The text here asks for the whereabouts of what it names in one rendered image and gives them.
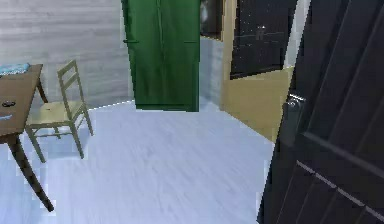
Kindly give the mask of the green cupboard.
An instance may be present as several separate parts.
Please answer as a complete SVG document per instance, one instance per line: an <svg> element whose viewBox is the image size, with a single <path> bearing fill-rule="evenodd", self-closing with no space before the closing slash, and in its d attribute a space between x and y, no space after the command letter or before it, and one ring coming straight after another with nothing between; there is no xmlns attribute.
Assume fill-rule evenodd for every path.
<svg viewBox="0 0 384 224"><path fill-rule="evenodd" d="M121 0L135 104L199 110L200 0Z"/></svg>

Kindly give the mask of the dark window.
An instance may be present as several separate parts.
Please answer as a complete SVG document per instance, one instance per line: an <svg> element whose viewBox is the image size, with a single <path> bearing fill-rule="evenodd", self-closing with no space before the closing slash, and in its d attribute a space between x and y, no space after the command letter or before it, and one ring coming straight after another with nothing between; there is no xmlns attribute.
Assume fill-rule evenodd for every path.
<svg viewBox="0 0 384 224"><path fill-rule="evenodd" d="M281 70L298 0L237 0L230 79Z"/></svg>

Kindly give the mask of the pale green wooden chair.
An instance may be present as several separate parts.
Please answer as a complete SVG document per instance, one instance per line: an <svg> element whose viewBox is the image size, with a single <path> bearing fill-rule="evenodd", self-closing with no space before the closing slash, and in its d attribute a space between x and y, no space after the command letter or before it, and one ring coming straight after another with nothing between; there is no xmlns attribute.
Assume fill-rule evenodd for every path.
<svg viewBox="0 0 384 224"><path fill-rule="evenodd" d="M84 151L78 136L80 124L76 124L79 116L82 116L81 121L86 120L90 134L94 135L76 60L72 59L60 68L57 76L63 100L44 103L37 112L28 116L25 126L25 131L42 163L46 160L38 138L55 136L60 139L63 135L71 135L80 158L83 159ZM69 100L66 93L74 83L77 83L80 94L80 99L77 101Z"/></svg>

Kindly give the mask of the black room door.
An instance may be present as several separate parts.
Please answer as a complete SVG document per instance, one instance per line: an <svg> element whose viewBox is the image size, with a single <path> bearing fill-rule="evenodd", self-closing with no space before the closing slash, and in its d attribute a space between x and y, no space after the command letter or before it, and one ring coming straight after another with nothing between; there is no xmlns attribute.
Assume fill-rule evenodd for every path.
<svg viewBox="0 0 384 224"><path fill-rule="evenodd" d="M257 222L384 224L384 0L311 0Z"/></svg>

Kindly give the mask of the brown wooden table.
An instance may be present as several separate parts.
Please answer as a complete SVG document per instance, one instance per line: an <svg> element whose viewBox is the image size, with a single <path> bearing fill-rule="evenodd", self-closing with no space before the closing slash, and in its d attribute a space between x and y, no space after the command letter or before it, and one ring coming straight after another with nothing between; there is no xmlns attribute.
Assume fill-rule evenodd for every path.
<svg viewBox="0 0 384 224"><path fill-rule="evenodd" d="M41 203L51 212L54 206L33 172L19 138L24 132L35 91L39 91L44 103L48 102L40 81L42 69L42 64L32 64L25 73L0 77L0 116L12 114L11 119L0 120L0 144L8 145L25 179ZM1 104L7 100L15 101L16 105L3 107Z"/></svg>

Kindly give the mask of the light blue cloth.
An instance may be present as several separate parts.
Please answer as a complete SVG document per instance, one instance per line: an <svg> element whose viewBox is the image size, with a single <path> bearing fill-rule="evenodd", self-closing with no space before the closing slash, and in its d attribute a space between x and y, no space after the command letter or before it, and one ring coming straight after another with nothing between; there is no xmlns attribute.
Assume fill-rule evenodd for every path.
<svg viewBox="0 0 384 224"><path fill-rule="evenodd" d="M25 73L30 67L29 63L0 65L0 76Z"/></svg>

